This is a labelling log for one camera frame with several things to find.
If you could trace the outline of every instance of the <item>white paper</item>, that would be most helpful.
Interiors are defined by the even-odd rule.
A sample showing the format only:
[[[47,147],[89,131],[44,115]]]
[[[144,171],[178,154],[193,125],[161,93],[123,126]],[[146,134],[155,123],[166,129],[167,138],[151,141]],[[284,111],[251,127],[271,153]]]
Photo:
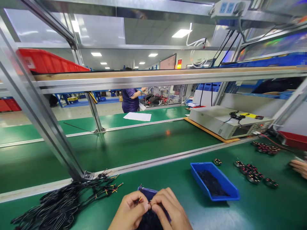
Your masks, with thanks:
[[[195,107],[195,106],[198,106],[198,104],[189,103],[188,106],[190,106],[190,107]]]
[[[151,114],[150,113],[133,113],[129,112],[126,116],[124,116],[125,119],[129,120],[140,120],[140,121],[150,121]]]
[[[243,81],[236,81],[237,86],[241,86]]]

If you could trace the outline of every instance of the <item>blue fabric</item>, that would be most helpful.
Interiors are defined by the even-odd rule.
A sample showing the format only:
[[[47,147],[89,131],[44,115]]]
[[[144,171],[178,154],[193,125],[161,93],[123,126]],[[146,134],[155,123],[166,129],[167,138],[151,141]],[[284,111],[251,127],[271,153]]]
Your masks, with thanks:
[[[137,112],[138,97],[135,99],[131,98],[137,91],[135,88],[122,89],[122,109],[124,113]]]

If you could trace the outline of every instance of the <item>finger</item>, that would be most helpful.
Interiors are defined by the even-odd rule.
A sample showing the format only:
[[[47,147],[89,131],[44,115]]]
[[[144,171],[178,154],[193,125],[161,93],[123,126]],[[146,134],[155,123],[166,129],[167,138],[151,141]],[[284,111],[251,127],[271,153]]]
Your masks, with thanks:
[[[152,210],[157,214],[160,222],[161,222],[161,225],[163,227],[163,230],[172,230],[172,227],[170,226],[170,223],[168,221],[168,219],[166,218],[166,215],[163,211],[163,209],[157,205],[157,204],[154,204],[152,206]]]
[[[293,168],[294,171],[298,172],[298,173],[302,173],[301,170],[297,169],[297,168]]]
[[[170,218],[174,219],[173,213],[178,212],[178,209],[175,207],[175,205],[173,205],[164,194],[160,195],[157,194],[153,197],[153,199],[151,200],[152,208],[154,204],[159,204],[159,203],[162,203],[163,207],[168,212]]]
[[[168,198],[168,200],[172,203],[172,204],[174,204],[174,199],[173,199],[173,197],[166,191],[166,189],[161,189],[158,193],[157,193],[157,195],[165,195],[166,196],[166,198]]]
[[[304,162],[301,162],[301,161],[298,161],[298,160],[292,160],[291,163],[299,165],[299,166],[306,166],[307,165],[307,163],[304,163]]]
[[[165,190],[171,195],[171,197],[172,197],[175,201],[177,201],[177,202],[179,203],[177,197],[175,196],[175,194],[173,193],[173,191],[171,190],[170,187],[166,188]]]
[[[128,212],[128,215],[133,220],[133,222],[135,222],[139,217],[143,216],[148,211],[148,209],[148,202],[138,203],[136,207]]]
[[[135,191],[124,196],[122,199],[122,204],[131,207],[134,204],[134,202],[138,201],[140,198],[142,198],[145,203],[148,203],[148,200],[143,193],[141,193],[140,191]]]
[[[290,165],[291,165],[292,167],[294,167],[294,168],[302,169],[302,166],[300,166],[300,165],[296,165],[296,164],[292,164],[292,163],[290,163]]]

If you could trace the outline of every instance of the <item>workbench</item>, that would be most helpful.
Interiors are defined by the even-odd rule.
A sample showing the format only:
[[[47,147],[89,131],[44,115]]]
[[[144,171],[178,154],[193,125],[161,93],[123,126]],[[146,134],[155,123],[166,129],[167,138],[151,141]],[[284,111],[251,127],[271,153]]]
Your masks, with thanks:
[[[185,106],[144,111],[151,113],[151,121],[182,118],[189,111]],[[105,128],[146,123],[128,120],[125,114],[102,116]],[[65,134],[82,130],[63,124],[94,130],[93,118],[59,121]],[[4,140],[25,141],[40,138],[32,125],[2,128]],[[100,134],[69,137],[75,156],[84,170],[98,172],[164,157],[188,150],[221,143],[185,120],[122,129]],[[70,178],[47,144],[42,142],[0,148],[0,193]]]
[[[185,147],[187,144],[180,142],[179,145]],[[219,169],[239,190],[241,196],[239,201],[212,202],[204,196],[197,185],[191,174],[190,163],[212,162],[214,158],[222,160],[223,164]],[[118,183],[124,182],[118,193],[87,207],[77,217],[72,230],[107,229],[123,196],[137,190],[141,183],[147,188],[156,190],[170,187],[185,209],[194,230],[306,229],[307,183],[298,173],[287,167],[287,163],[292,159],[293,154],[290,152],[281,151],[273,157],[255,151],[250,143],[244,143],[124,173],[116,179]],[[279,188],[273,190],[262,183],[259,185],[250,183],[234,166],[236,160],[255,165],[265,176],[276,180]],[[1,203],[1,229],[13,229],[10,220],[37,205],[41,196],[35,195]]]

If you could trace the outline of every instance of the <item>hand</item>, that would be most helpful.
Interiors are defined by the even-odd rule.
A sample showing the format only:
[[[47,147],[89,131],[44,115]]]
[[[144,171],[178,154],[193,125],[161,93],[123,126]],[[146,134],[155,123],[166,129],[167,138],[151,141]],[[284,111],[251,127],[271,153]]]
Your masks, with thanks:
[[[124,196],[108,230],[137,229],[148,209],[150,209],[148,200],[140,191]]]
[[[307,163],[300,162],[298,160],[292,160],[290,165],[294,171],[297,171],[301,176],[307,179]]]
[[[162,203],[168,212],[169,223],[163,209],[158,205]],[[158,215],[164,230],[193,230],[183,207],[170,188],[160,190],[150,202],[152,210]]]

